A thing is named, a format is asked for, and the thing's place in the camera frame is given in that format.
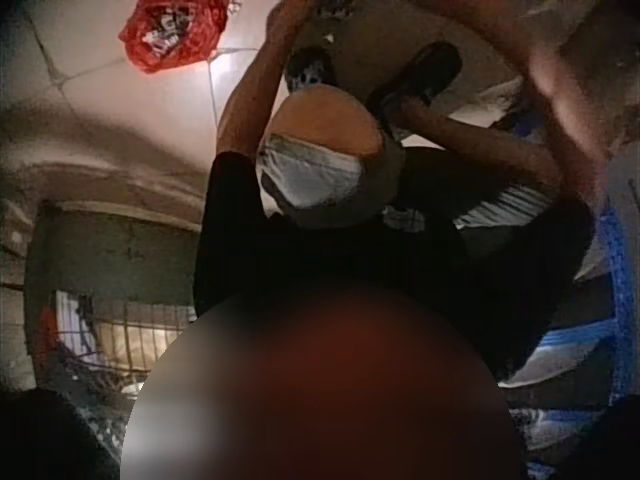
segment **white face mask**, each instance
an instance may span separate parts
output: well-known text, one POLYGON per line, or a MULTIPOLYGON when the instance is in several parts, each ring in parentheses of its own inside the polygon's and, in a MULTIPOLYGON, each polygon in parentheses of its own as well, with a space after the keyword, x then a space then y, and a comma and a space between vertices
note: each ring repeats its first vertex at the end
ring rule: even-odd
POLYGON ((258 155, 262 186, 280 209, 306 228, 341 228, 380 213, 397 194, 404 152, 385 141, 379 156, 334 152, 271 135, 258 155))

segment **blurred object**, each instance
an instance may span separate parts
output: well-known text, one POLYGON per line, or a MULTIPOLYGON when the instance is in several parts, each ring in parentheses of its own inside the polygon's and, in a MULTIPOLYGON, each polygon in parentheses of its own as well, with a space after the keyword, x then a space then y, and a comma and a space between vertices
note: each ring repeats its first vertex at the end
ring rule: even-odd
POLYGON ((155 73, 210 58, 228 16, 229 0, 139 0, 119 38, 136 67, 155 73))

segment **wall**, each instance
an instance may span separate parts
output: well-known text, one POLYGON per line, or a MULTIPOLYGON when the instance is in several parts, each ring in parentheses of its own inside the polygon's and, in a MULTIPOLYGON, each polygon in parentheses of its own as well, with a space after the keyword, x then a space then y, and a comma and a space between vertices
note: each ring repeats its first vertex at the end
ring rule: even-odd
POLYGON ((25 277, 33 346, 52 291, 104 300, 190 305, 198 235, 128 217, 41 208, 25 277))

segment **black shoe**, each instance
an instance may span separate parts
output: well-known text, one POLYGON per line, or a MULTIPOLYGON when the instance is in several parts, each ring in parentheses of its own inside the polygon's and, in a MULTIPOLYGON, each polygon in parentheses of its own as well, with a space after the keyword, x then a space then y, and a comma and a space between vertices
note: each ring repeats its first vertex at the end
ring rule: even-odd
POLYGON ((389 131, 384 108, 406 97, 419 97, 427 105, 446 90, 462 70, 458 49, 447 42, 435 42, 423 48, 389 83, 376 88, 367 100, 367 108, 389 131))
POLYGON ((331 57, 321 47, 309 47, 294 53, 289 59, 284 78, 289 93, 312 85, 338 86, 331 57))

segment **red plastic bag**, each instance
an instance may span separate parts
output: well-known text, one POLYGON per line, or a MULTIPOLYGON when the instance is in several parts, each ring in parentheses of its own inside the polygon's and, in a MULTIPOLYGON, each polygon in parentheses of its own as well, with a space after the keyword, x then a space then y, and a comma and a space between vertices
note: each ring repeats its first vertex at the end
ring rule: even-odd
POLYGON ((227 26, 230 0, 138 0, 119 35, 146 73, 208 59, 227 26))

